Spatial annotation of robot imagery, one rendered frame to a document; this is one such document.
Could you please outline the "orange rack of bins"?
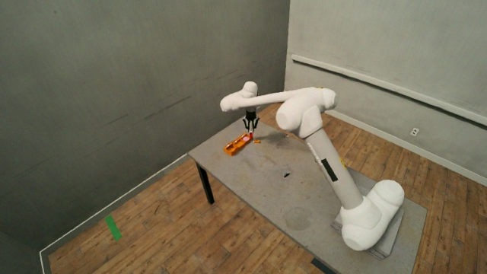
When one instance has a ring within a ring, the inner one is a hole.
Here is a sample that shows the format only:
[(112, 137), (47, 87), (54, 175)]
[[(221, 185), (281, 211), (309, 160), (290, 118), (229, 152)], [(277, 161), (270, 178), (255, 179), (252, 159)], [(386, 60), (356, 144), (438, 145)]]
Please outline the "orange rack of bins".
[[(249, 138), (246, 142), (243, 140), (244, 137)], [(248, 144), (253, 138), (249, 137), (248, 134), (244, 133), (235, 141), (230, 142), (228, 145), (224, 147), (224, 152), (229, 154), (231, 157), (235, 155), (239, 150), (241, 150), (246, 144)]]

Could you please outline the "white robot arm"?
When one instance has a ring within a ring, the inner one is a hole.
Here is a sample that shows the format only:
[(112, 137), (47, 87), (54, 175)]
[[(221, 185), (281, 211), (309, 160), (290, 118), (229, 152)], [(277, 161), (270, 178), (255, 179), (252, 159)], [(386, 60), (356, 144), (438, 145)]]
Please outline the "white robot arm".
[(322, 127), (320, 114), (334, 109), (338, 103), (334, 91), (302, 88), (258, 97), (256, 83), (248, 81), (240, 92), (230, 94), (221, 101), (221, 109), (226, 113), (244, 108), (253, 112), (257, 106), (279, 103), (283, 103), (276, 114), (279, 127), (304, 140), (342, 204), (343, 240), (357, 251), (373, 247), (403, 204), (404, 191), (397, 182), (382, 180), (372, 187), (367, 196), (361, 195)]

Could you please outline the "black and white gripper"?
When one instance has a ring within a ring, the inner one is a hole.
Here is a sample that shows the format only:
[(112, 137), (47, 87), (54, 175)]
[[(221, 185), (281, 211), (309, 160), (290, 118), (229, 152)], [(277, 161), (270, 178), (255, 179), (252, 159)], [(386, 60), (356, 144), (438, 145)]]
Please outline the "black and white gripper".
[[(248, 117), (248, 116), (253, 116), (253, 117)], [(245, 122), (246, 119), (248, 120), (248, 126), (247, 126), (247, 124)], [(255, 119), (256, 119), (256, 122), (255, 122), (255, 125), (254, 125), (254, 120)], [(253, 112), (246, 111), (246, 116), (243, 118), (243, 121), (244, 121), (244, 124), (245, 124), (246, 129), (248, 129), (249, 136), (250, 136), (250, 121), (252, 121), (252, 126), (253, 126), (252, 127), (252, 133), (253, 133), (254, 132), (254, 129), (256, 129), (256, 127), (257, 127), (258, 120), (259, 120), (259, 117), (256, 116), (256, 111), (253, 111)]]

